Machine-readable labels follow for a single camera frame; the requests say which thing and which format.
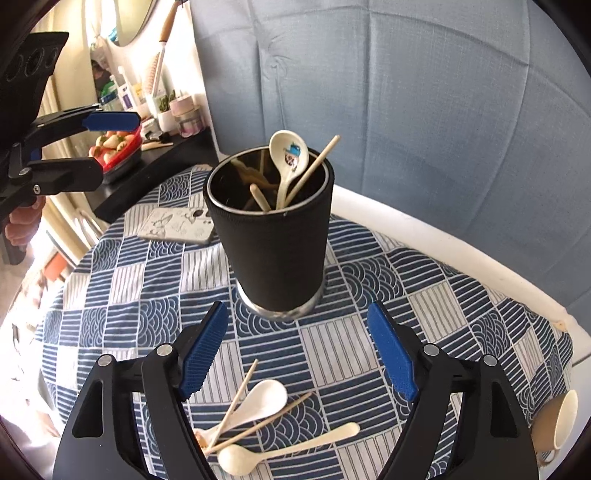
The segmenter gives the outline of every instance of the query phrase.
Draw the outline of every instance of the white cup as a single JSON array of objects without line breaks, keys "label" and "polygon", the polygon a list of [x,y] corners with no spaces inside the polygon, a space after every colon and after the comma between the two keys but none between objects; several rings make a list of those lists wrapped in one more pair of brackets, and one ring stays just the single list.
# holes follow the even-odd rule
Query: white cup
[{"label": "white cup", "polygon": [[573,430],[574,421],[579,409],[579,396],[575,390],[569,390],[550,400],[534,418],[531,428],[531,439],[539,465],[547,465],[551,461],[541,458],[544,452],[555,452],[563,447]]}]

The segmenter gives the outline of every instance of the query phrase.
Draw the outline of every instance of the wooden handle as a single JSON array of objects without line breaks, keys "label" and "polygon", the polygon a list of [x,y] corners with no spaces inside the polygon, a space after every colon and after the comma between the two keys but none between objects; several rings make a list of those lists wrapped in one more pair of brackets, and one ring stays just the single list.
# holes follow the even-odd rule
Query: wooden handle
[{"label": "wooden handle", "polygon": [[142,145],[142,152],[153,150],[155,148],[172,147],[174,143],[160,143],[160,142],[149,142]]},{"label": "wooden handle", "polygon": [[301,176],[301,178],[299,179],[298,183],[295,184],[295,187],[293,187],[291,189],[290,194],[287,196],[286,200],[285,200],[285,205],[284,207],[289,206],[289,204],[292,202],[292,200],[295,198],[295,196],[297,195],[297,193],[301,190],[301,188],[306,184],[306,182],[308,181],[308,179],[312,176],[312,174],[316,171],[316,169],[318,167],[320,167],[320,165],[322,165],[322,162],[324,161],[324,159],[327,157],[327,155],[330,153],[330,151],[335,147],[335,145],[337,143],[339,143],[340,140],[340,135],[335,135],[333,137],[333,139],[329,142],[328,145],[325,146],[324,150],[322,151],[322,153],[320,155],[318,155],[318,157],[316,158],[316,160],[314,160],[312,162],[312,165],[310,165],[308,167],[308,170],[306,170],[304,172],[304,174]]},{"label": "wooden handle", "polygon": [[309,450],[311,448],[321,447],[328,443],[336,443],[341,440],[345,440],[357,435],[360,431],[360,427],[355,422],[345,423],[340,427],[324,433],[314,439],[306,442],[301,442],[291,447],[281,448],[279,450],[272,450],[270,452],[261,453],[259,458],[261,460],[268,460],[269,458],[280,457],[283,455],[289,455],[291,453],[301,452],[302,450]]},{"label": "wooden handle", "polygon": [[262,194],[261,189],[256,186],[256,183],[251,183],[251,193],[252,197],[259,204],[259,207],[261,207],[263,212],[267,213],[271,211],[271,205],[269,205],[269,202],[267,202],[267,199]]},{"label": "wooden handle", "polygon": [[289,412],[292,408],[297,407],[304,400],[307,400],[308,398],[310,398],[311,395],[312,395],[312,392],[308,392],[307,394],[302,395],[295,402],[290,403],[288,406],[284,407],[283,410],[281,410],[280,412],[276,413],[272,417],[269,417],[268,419],[266,419],[266,420],[264,420],[264,421],[262,421],[260,423],[257,423],[254,427],[250,427],[248,430],[245,430],[244,432],[239,433],[235,437],[232,437],[231,439],[226,440],[225,442],[222,442],[222,443],[220,443],[219,445],[216,445],[213,448],[208,448],[207,450],[205,450],[203,452],[203,454],[205,456],[207,456],[210,453],[219,452],[221,449],[226,448],[227,446],[236,443],[238,440],[242,440],[244,437],[248,437],[250,434],[253,434],[253,433],[257,432],[258,430],[260,430],[264,426],[269,425],[270,423],[276,421],[276,419],[278,419],[279,417],[281,417],[285,413]]},{"label": "wooden handle", "polygon": [[234,410],[236,409],[236,405],[238,405],[238,401],[240,400],[240,395],[242,395],[242,393],[246,390],[246,386],[248,385],[248,382],[250,382],[250,380],[252,378],[252,374],[255,372],[257,365],[258,365],[258,360],[255,360],[252,363],[250,370],[248,371],[248,373],[244,377],[244,380],[242,381],[242,385],[240,385],[240,388],[238,388],[236,395],[234,395],[234,398],[232,399],[232,403],[230,403],[228,411],[224,415],[222,421],[218,424],[217,432],[212,437],[211,442],[209,442],[209,446],[207,447],[207,451],[210,451],[211,448],[216,444],[218,438],[220,438],[220,435],[222,434],[223,429],[226,426],[226,423],[228,423],[230,416],[232,415],[232,413],[234,413]]},{"label": "wooden handle", "polygon": [[180,4],[180,1],[175,0],[173,6],[170,7],[170,12],[168,12],[166,20],[164,20],[164,25],[162,25],[162,31],[160,32],[160,41],[167,42],[170,38],[170,33],[172,32],[174,25],[174,17],[177,14],[177,8]]}]

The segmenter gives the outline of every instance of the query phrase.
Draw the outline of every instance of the wooden stick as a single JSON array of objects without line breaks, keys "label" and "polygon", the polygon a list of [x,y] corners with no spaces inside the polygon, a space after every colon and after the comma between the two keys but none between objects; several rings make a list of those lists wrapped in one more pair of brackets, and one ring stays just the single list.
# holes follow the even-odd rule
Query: wooden stick
[{"label": "wooden stick", "polygon": [[267,202],[267,199],[262,194],[261,189],[256,186],[256,183],[251,183],[251,193],[252,197],[259,204],[259,207],[261,207],[263,212],[267,213],[271,211],[271,205],[269,205],[269,202]]},{"label": "wooden stick", "polygon": [[259,163],[259,172],[261,175],[265,174],[265,149],[261,150],[261,162]]},{"label": "wooden stick", "polygon": [[326,145],[326,147],[324,148],[324,150],[322,151],[322,153],[320,155],[318,155],[318,157],[316,158],[316,160],[314,160],[312,162],[312,165],[310,165],[308,167],[308,170],[306,170],[304,172],[304,174],[299,179],[298,183],[295,184],[295,187],[293,187],[291,189],[290,194],[287,196],[287,198],[285,200],[284,208],[287,207],[287,206],[289,206],[289,204],[291,203],[291,201],[295,198],[295,196],[301,190],[301,188],[306,184],[306,182],[312,176],[312,174],[316,171],[316,169],[318,167],[320,167],[320,165],[322,165],[322,162],[324,161],[324,159],[326,158],[326,156],[335,147],[335,145],[337,143],[339,143],[339,140],[340,140],[340,135],[335,135],[333,137],[333,139],[329,142],[329,144]]},{"label": "wooden stick", "polygon": [[257,423],[254,427],[250,427],[248,430],[245,430],[244,432],[239,433],[235,437],[232,437],[231,439],[226,440],[225,442],[222,442],[222,443],[216,445],[215,447],[209,447],[207,450],[205,450],[203,452],[203,454],[205,456],[207,456],[210,453],[218,452],[221,449],[223,449],[229,445],[232,445],[233,443],[236,443],[238,440],[242,440],[244,437],[248,437],[250,434],[259,431],[264,426],[269,425],[270,423],[272,423],[273,421],[276,421],[276,419],[278,419],[279,417],[281,417],[285,413],[289,412],[292,408],[297,407],[304,400],[307,400],[308,398],[310,398],[311,395],[312,395],[312,392],[308,392],[307,394],[302,395],[295,402],[292,402],[288,406],[284,407],[283,410],[281,410],[279,413],[276,413],[272,417],[269,417],[266,420],[264,420],[260,423]]},{"label": "wooden stick", "polygon": [[230,160],[230,163],[236,167],[240,179],[244,184],[256,183],[256,185],[262,189],[276,189],[279,186],[278,184],[269,183],[261,172],[255,168],[247,167],[243,161],[238,160],[237,158]]},{"label": "wooden stick", "polygon": [[205,450],[206,452],[209,452],[211,450],[211,448],[216,444],[217,440],[220,438],[220,435],[223,432],[223,428],[226,426],[226,423],[228,423],[228,419],[230,418],[230,416],[232,415],[232,413],[236,409],[236,405],[238,405],[238,401],[240,400],[240,395],[242,395],[242,393],[246,390],[246,386],[248,385],[248,382],[250,382],[252,374],[255,372],[255,368],[257,365],[258,365],[258,360],[255,360],[252,363],[251,369],[246,374],[246,377],[244,377],[244,380],[242,381],[242,385],[240,385],[240,388],[238,388],[236,395],[234,395],[234,398],[232,399],[232,403],[230,403],[230,407],[228,408],[228,411],[224,415],[224,418],[217,426],[216,434],[213,436],[212,441],[209,442],[209,446],[207,447],[207,450]]}]

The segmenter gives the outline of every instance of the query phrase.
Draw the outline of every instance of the white spoon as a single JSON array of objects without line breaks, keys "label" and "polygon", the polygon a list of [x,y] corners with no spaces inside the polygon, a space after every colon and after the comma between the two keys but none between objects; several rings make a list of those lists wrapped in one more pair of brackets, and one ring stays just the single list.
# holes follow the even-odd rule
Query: white spoon
[{"label": "white spoon", "polygon": [[308,146],[298,134],[289,130],[275,132],[269,142],[269,153],[281,176],[275,210],[285,206],[287,189],[294,179],[304,173],[310,159]]},{"label": "white spoon", "polygon": [[[223,431],[220,433],[227,432],[245,423],[270,417],[285,407],[286,403],[287,390],[283,384],[277,380],[263,380],[250,390],[244,401],[230,415]],[[209,430],[194,429],[194,432],[204,440],[204,447],[209,445],[216,434],[218,426],[219,424]]]},{"label": "white spoon", "polygon": [[289,453],[301,452],[302,450],[320,447],[328,443],[340,442],[341,440],[354,437],[359,431],[359,425],[350,422],[307,442],[263,453],[254,453],[239,445],[230,445],[217,453],[217,462],[230,475],[248,475],[263,460],[280,457]]}]

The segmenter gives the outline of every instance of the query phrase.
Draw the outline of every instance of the tablecloth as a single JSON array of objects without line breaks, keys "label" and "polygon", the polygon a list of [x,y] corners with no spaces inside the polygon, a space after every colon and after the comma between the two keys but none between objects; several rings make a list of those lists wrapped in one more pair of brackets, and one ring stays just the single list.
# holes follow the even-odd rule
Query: tablecloth
[{"label": "tablecloth", "polygon": [[[346,422],[361,433],[347,442],[259,464],[249,480],[373,480],[404,426],[410,405],[392,389],[369,337],[367,308],[375,299],[420,339],[449,355],[499,358],[530,423],[535,412],[569,386],[572,342],[545,318],[448,265],[395,239],[332,216],[323,297],[306,317],[270,322],[252,314],[236,294],[223,246],[145,241],[136,236],[157,206],[201,206],[206,167],[167,180],[115,222],[82,259],[37,330],[42,371],[67,419],[97,357],[147,354],[201,321],[215,300],[232,318],[202,390],[185,403],[193,426],[219,422],[244,373],[249,384],[281,381],[301,406],[241,444],[272,450],[311,439]],[[165,478],[145,398],[134,397],[148,468]],[[461,405],[453,394],[429,476],[444,471]],[[230,437],[251,425],[238,427]],[[218,478],[230,478],[211,457]]]}]

